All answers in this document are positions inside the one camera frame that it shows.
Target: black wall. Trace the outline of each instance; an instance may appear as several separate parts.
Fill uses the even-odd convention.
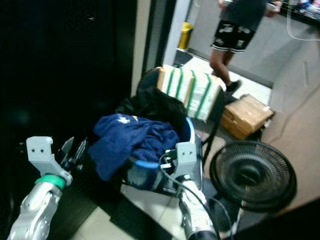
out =
[[[136,10],[136,0],[0,1],[0,239],[39,177],[19,143],[86,136],[129,96]]]

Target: navy blue clothing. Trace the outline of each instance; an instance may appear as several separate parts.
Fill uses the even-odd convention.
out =
[[[88,154],[104,181],[130,156],[156,163],[165,150],[179,142],[178,134],[167,122],[119,113],[102,117],[93,131],[100,139],[89,147]]]

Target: tiled floor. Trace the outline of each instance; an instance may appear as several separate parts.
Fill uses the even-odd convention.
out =
[[[193,57],[184,69],[193,69],[197,72],[211,73],[209,63],[198,57]],[[243,94],[251,94],[259,101],[268,104],[271,89],[246,79],[238,74],[230,72],[232,81],[242,80],[241,88],[234,93],[239,98]],[[174,197],[161,195],[154,192],[137,190],[123,185],[121,192],[138,208],[157,221],[164,229],[170,232],[175,240],[185,240],[184,230],[181,227],[182,215],[178,206],[178,200]],[[132,240],[133,238],[116,227],[110,221],[110,217],[99,207],[89,216],[75,233],[71,240]]]

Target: fan grille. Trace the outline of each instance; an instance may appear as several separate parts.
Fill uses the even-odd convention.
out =
[[[211,161],[210,176],[221,194],[251,211],[280,210],[297,190],[288,159],[256,141],[236,141],[220,149]]]

